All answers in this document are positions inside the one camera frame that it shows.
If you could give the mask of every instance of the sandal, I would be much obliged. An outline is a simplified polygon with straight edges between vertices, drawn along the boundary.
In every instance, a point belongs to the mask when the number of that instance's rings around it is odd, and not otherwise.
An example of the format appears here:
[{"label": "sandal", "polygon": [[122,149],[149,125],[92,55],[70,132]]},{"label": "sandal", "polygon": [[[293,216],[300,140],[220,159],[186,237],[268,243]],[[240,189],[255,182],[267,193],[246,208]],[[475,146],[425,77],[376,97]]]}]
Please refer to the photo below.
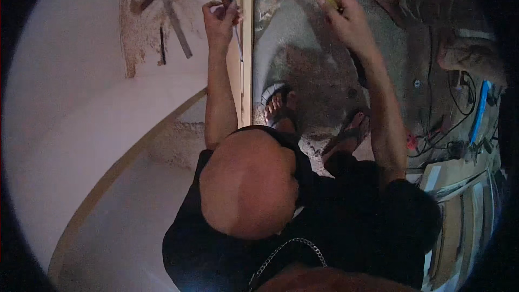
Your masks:
[{"label": "sandal", "polygon": [[[355,116],[359,113],[364,114],[364,117],[362,118],[362,120],[360,121],[360,123],[357,127],[352,127],[351,123],[353,122]],[[328,142],[326,147],[324,147],[321,155],[327,154],[328,152],[330,152],[330,150],[332,150],[334,148],[334,146],[336,146],[340,142],[342,142],[348,138],[352,138],[352,137],[357,139],[357,145],[355,146],[355,149],[357,149],[360,146],[360,144],[362,143],[362,141],[364,141],[364,139],[366,139],[370,133],[369,131],[367,131],[366,133],[362,134],[360,131],[362,124],[364,122],[369,122],[369,121],[370,121],[370,116],[368,115],[368,113],[363,111],[360,108],[354,109],[353,111],[348,113],[346,120],[342,123],[341,130],[339,130],[339,134],[337,134],[337,136],[335,138],[331,139]]]},{"label": "sandal", "polygon": [[263,107],[267,108],[267,105],[272,101],[272,98],[278,94],[281,93],[281,102],[282,106],[280,109],[277,110],[276,114],[267,121],[267,126],[275,128],[276,124],[279,123],[282,119],[289,119],[292,121],[292,124],[294,124],[295,131],[297,133],[298,127],[297,127],[297,117],[294,110],[287,107],[287,96],[289,92],[293,91],[292,87],[285,83],[276,83],[272,86],[269,86],[267,89],[263,91],[262,97],[261,97],[261,104]]}]

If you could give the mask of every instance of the white wall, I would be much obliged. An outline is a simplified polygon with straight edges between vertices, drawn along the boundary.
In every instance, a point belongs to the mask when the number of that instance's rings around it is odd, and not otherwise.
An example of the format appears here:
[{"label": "white wall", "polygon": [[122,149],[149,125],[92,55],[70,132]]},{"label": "white wall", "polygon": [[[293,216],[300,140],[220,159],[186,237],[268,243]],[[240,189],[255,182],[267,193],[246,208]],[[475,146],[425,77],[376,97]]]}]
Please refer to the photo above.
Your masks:
[{"label": "white wall", "polygon": [[193,173],[142,155],[101,198],[65,256],[61,291],[177,291],[162,239]]},{"label": "white wall", "polygon": [[[207,84],[205,68],[179,73],[173,63],[154,62],[152,75],[143,69],[125,78],[120,3],[39,0],[13,58],[2,106],[2,157],[16,217],[44,271],[99,179]],[[202,20],[199,6],[185,15],[197,25]],[[190,23],[179,16],[183,27]],[[188,39],[198,36],[184,30]],[[197,43],[190,64],[206,64],[207,43]],[[168,54],[183,55],[172,45]]]}]

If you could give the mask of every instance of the black t-shirt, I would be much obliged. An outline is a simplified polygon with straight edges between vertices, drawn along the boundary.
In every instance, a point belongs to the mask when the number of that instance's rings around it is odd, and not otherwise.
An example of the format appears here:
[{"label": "black t-shirt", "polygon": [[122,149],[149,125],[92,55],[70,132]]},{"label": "black t-shirt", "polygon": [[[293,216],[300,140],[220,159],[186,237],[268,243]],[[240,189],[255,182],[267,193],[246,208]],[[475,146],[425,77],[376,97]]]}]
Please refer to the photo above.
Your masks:
[{"label": "black t-shirt", "polygon": [[[441,220],[436,203],[408,181],[393,181],[380,195],[370,174],[353,176],[366,178],[353,183],[352,176],[312,172],[312,198],[304,199],[304,208],[280,235],[246,241],[217,232],[202,215],[198,180],[211,155],[211,150],[200,153],[193,184],[162,243],[165,269],[180,291],[246,290],[266,258],[297,237],[314,243],[329,267],[421,288],[424,255]],[[292,242],[276,254],[258,284],[294,262],[321,266],[311,248]]]}]

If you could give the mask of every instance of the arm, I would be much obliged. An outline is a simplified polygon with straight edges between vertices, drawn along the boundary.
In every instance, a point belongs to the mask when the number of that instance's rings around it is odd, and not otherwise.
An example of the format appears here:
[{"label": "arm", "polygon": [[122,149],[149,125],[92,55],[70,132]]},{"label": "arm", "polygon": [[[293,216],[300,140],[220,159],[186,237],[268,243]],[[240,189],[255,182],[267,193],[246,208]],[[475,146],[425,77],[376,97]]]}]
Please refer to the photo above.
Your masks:
[{"label": "arm", "polygon": [[202,7],[209,43],[205,145],[211,150],[216,149],[223,139],[238,129],[238,116],[227,74],[226,57],[232,39],[233,20],[239,12],[236,2],[233,2],[227,11],[219,7],[211,13],[211,7],[221,4],[211,1]]},{"label": "arm", "polygon": [[386,71],[364,10],[355,0],[338,0],[339,14],[324,0],[318,0],[339,39],[360,58],[366,70],[371,101],[371,141],[375,161],[383,168],[380,190],[395,179],[404,179],[407,166],[405,129],[393,84]]}]

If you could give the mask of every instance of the hand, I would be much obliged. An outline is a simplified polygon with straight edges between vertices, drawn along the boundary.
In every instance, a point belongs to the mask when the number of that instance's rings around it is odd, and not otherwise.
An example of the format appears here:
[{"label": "hand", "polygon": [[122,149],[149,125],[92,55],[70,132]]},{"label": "hand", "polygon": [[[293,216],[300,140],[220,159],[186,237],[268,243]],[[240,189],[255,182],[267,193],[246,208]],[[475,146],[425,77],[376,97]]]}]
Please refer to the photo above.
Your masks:
[{"label": "hand", "polygon": [[241,16],[235,1],[229,5],[227,11],[222,6],[211,13],[211,7],[219,5],[222,5],[222,3],[213,0],[202,6],[205,33],[207,34],[210,50],[227,53],[232,39],[232,26],[241,21]]},{"label": "hand", "polygon": [[360,59],[370,58],[379,52],[367,24],[366,14],[356,0],[338,0],[339,7],[344,8],[342,15],[325,0],[317,0],[317,3],[330,19],[339,39]]}]

